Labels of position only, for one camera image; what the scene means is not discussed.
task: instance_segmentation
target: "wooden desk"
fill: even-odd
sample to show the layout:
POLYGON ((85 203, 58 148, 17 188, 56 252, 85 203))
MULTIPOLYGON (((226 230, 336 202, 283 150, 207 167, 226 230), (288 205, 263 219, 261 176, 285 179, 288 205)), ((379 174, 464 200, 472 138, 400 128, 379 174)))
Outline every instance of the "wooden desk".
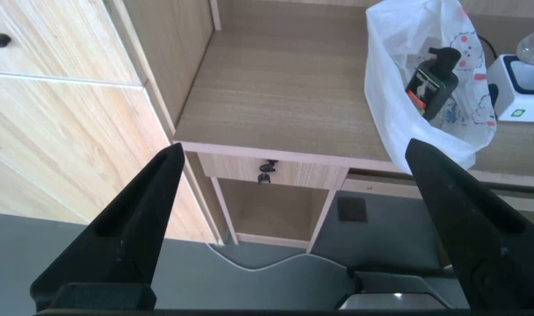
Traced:
MULTIPOLYGON (((217 180, 218 169, 229 166, 219 162, 224 156, 337 166, 351 170, 347 180, 343 176, 347 190, 372 189, 356 182, 354 173, 381 173, 373 182, 388 181, 388 185, 402 178, 382 145, 364 97, 365 8, 242 1, 219 1, 219 6, 222 31, 211 39, 175 139, 183 142, 185 150, 200 153, 220 199, 231 196, 228 199, 233 201, 223 205, 228 222, 238 216, 247 221, 253 217, 252 211, 236 215, 235 208, 257 209, 253 201, 238 200, 237 192, 258 197, 263 193, 256 184, 235 189, 233 181, 243 177, 217 180)), ((499 53, 508 52, 534 29, 534 19, 476 16, 473 21, 478 33, 499 47, 499 53)), ((477 154, 472 173, 519 199, 521 209, 534 211, 534 205, 520 199, 534 200, 523 195, 530 194, 524 190, 534 191, 534 124, 501 122, 494 141, 477 154)), ((377 193, 398 195, 398 188, 392 188, 377 193)), ((246 232, 251 237, 242 238, 237 223, 231 223, 233 237, 311 249, 331 199, 341 188, 326 189, 325 200, 315 204, 321 209, 312 210, 307 215, 310 219, 305 219, 310 220, 304 224, 307 237, 281 241, 273 227, 272 234, 246 232)), ((273 198, 284 194, 278 190, 273 198)), ((274 206, 274 218, 292 212, 291 207, 274 206)), ((296 220, 282 219, 273 225, 290 222, 296 220)))

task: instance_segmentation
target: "cable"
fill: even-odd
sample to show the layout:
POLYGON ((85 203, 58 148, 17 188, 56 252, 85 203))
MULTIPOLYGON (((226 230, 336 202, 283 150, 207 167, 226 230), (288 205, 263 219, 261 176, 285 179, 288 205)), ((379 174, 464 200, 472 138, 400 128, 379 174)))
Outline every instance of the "cable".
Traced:
POLYGON ((481 35, 478 35, 478 38, 489 46, 489 49, 492 51, 492 55, 494 56, 494 61, 495 61, 497 59, 497 52, 495 52, 495 48, 492 45, 492 43, 490 43, 489 40, 487 40, 485 37, 481 35))
MULTIPOLYGON (((233 262, 232 260, 230 260, 228 257, 226 257, 225 255, 221 254, 218 250, 216 250, 213 246, 211 246, 210 244, 206 244, 206 246, 211 249, 212 252, 214 252, 218 257, 220 257, 222 260, 224 260, 225 262, 228 262, 230 265, 236 267, 237 269, 241 269, 241 270, 244 270, 244 271, 247 271, 247 272, 259 272, 259 271, 264 271, 264 270, 267 270, 267 269, 270 269, 270 268, 273 268, 273 267, 276 267, 278 266, 279 264, 283 264, 285 262, 289 262, 290 260, 293 260, 293 259, 296 259, 298 257, 301 257, 301 256, 309 256, 309 257, 313 257, 313 258, 316 258, 316 259, 319 259, 319 260, 322 260, 322 261, 325 261, 325 262, 329 262, 333 265, 335 265, 336 267, 339 267, 341 269, 347 269, 347 267, 345 267, 344 265, 342 265, 341 263, 338 263, 338 262, 335 262, 333 260, 329 260, 328 258, 324 258, 320 255, 312 255, 312 254, 298 254, 298 255, 291 255, 290 257, 286 258, 286 259, 283 259, 279 262, 275 262, 275 263, 272 263, 272 264, 269 264, 269 265, 266 265, 264 267, 261 267, 261 268, 247 268, 247 267, 243 267, 241 265, 239 265, 238 263, 236 262, 233 262)), ((366 273, 382 273, 382 274, 390 274, 390 273, 386 273, 386 272, 366 272, 366 273)), ((437 293, 435 290, 433 290, 433 288, 427 283, 427 281, 425 281, 425 279, 423 279, 422 277, 420 276, 407 276, 407 275, 397 275, 397 276, 401 276, 401 277, 416 277, 417 279, 421 280, 422 282, 424 282, 425 284, 428 285, 428 288, 429 288, 429 294, 431 294, 432 296, 434 296, 438 301, 440 301, 443 305, 445 305, 446 307, 450 308, 450 309, 453 309, 452 305, 450 305, 441 295, 439 295, 439 293, 437 293)))
POLYGON ((209 244, 206 244, 208 246, 209 249, 211 249, 217 256, 219 256, 220 258, 222 258, 224 261, 230 263, 231 265, 233 265, 234 267, 238 268, 238 269, 242 269, 244 271, 248 271, 248 272, 259 272, 259 271, 263 271, 263 270, 266 270, 266 269, 270 269, 270 268, 273 268, 275 266, 278 266, 279 264, 282 264, 282 263, 285 263, 285 262, 289 262, 290 260, 292 259, 295 259, 295 258, 298 258, 298 257, 301 257, 301 256, 309 256, 309 257, 313 257, 313 258, 316 258, 316 259, 319 259, 319 260, 323 260, 325 262, 329 262, 331 264, 334 264, 336 267, 339 267, 341 269, 347 269, 344 265, 342 265, 341 263, 337 263, 335 261, 332 261, 332 260, 329 260, 328 258, 324 258, 320 255, 312 255, 312 254, 298 254, 298 255, 291 255, 290 257, 286 258, 286 259, 283 259, 279 262, 275 262, 275 263, 272 263, 272 264, 269 264, 269 265, 266 265, 264 267, 261 267, 261 268, 247 268, 247 267, 243 267, 241 265, 239 265, 238 263, 236 262, 233 262, 232 260, 228 259, 226 256, 224 256, 223 254, 221 254, 218 250, 216 250, 215 248, 213 248, 213 246, 209 245, 209 244))

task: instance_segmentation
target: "gray floor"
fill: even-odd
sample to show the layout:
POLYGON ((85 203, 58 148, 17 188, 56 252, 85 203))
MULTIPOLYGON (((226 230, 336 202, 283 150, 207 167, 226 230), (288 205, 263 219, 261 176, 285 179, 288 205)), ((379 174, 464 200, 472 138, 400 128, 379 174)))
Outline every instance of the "gray floor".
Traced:
MULTIPOLYGON (((421 201, 358 195, 366 199, 367 223, 337 220, 332 205, 314 253, 345 265, 370 263, 439 268, 435 234, 421 201)), ((0 314, 31 314, 29 285, 82 231, 82 226, 0 215, 0 314)), ((219 251, 249 268, 302 253, 296 248, 228 243, 219 251)), ((433 292, 455 307, 467 307, 458 281, 362 275, 367 291, 433 292)), ((300 257, 272 269, 235 268, 206 245, 165 241, 152 288, 156 308, 328 310, 353 282, 343 269, 300 257)))

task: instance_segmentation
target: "wood grain surface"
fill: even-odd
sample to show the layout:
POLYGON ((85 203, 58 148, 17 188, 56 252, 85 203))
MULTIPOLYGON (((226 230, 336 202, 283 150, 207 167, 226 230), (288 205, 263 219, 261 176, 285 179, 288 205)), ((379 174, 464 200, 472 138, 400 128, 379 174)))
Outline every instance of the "wood grain surface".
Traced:
MULTIPOLYGON (((299 4, 332 4, 370 7, 380 0, 269 0, 299 4)), ((534 18, 534 0, 459 0, 471 14, 534 18)))
MULTIPOLYGON (((259 167, 268 163, 266 159, 223 154, 200 153, 198 157, 207 176, 253 183, 262 173, 259 167)), ((348 168, 339 166, 282 161, 275 164, 275 170, 269 173, 272 184, 318 189, 340 189, 349 172, 348 168)))
POLYGON ((1 160, 0 213, 75 224, 87 223, 1 160))
POLYGON ((184 173, 214 238, 218 244, 223 245, 229 235, 227 222, 213 183, 205 175, 197 154, 185 152, 184 173))
POLYGON ((305 241, 306 246, 312 235, 313 192, 328 195, 327 190, 218 181, 224 197, 230 196, 226 198, 227 209, 236 234, 305 241))
MULTIPOLYGON (((168 145, 143 88, 0 75, 0 160, 86 222, 168 145)), ((185 176, 171 218, 215 242, 185 176)))
MULTIPOLYGON (((414 181, 379 176, 349 175, 341 190, 402 198, 422 198, 414 181)), ((494 190, 494 193, 518 211, 534 212, 534 193, 507 190, 494 190)))
MULTIPOLYGON (((364 98, 363 8, 218 3, 222 32, 213 35, 177 140, 198 151, 399 172, 364 98)), ((534 29, 534 19, 473 20, 496 47, 515 47, 517 35, 534 29)), ((501 122, 476 161, 471 172, 481 181, 534 187, 534 124, 501 122)))
POLYGON ((177 187, 165 238, 219 244, 203 214, 185 173, 177 187))
POLYGON ((213 33, 208 0, 124 0, 175 125, 213 33))
POLYGON ((0 73, 141 85, 101 1, 0 0, 0 73))

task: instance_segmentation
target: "white plastic bag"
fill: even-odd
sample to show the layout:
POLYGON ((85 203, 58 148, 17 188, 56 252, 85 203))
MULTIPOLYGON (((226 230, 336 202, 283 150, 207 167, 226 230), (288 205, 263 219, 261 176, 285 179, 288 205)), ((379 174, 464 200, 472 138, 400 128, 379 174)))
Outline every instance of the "white plastic bag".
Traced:
POLYGON ((385 0, 366 11, 369 33, 364 93, 392 162, 411 174, 409 140, 425 141, 464 169, 495 135, 480 39, 458 0, 385 0), (433 58, 430 47, 454 47, 458 87, 429 123, 412 104, 406 86, 417 66, 433 58))

